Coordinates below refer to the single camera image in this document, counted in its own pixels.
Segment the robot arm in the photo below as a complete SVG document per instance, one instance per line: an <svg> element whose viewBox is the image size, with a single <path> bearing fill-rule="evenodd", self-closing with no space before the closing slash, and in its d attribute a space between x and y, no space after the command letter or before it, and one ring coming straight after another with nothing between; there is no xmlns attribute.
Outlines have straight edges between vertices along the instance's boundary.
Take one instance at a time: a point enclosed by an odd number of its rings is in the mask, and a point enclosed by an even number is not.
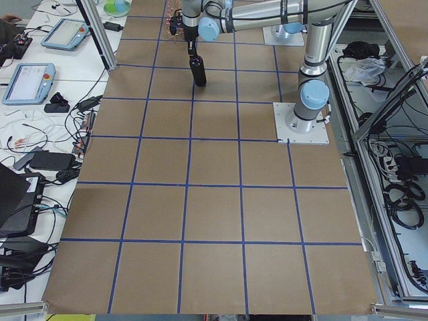
<svg viewBox="0 0 428 321"><path fill-rule="evenodd" d="M214 41L221 34L238 31L268 29L272 37L279 33L290 37L300 36L304 46L273 44L276 65L280 54L300 54L302 60L291 61L298 74L295 90L286 93L279 87L280 100L293 100L296 107L291 111L291 129L307 134L313 128L317 111L303 103L301 93L309 83L326 83L327 54L337 28L349 18L355 1L263 1L234 6L231 1L182 1L181 9L171 18L171 29L184 32L193 81L205 87L207 80L202 57L197 53L197 40Z"/></svg>

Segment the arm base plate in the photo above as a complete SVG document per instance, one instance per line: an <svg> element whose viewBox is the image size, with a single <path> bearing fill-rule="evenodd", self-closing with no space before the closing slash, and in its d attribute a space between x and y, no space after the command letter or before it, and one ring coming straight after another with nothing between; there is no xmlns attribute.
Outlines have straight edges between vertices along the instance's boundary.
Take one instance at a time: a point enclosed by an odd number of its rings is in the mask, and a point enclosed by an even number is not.
<svg viewBox="0 0 428 321"><path fill-rule="evenodd" d="M297 25L277 25L263 28L263 39L266 45L282 45L303 47L304 39L302 32L304 26Z"/></svg>
<svg viewBox="0 0 428 321"><path fill-rule="evenodd" d="M274 102L277 142L280 144L329 144L326 125L319 111L316 119L301 120L294 114L295 103Z"/></svg>

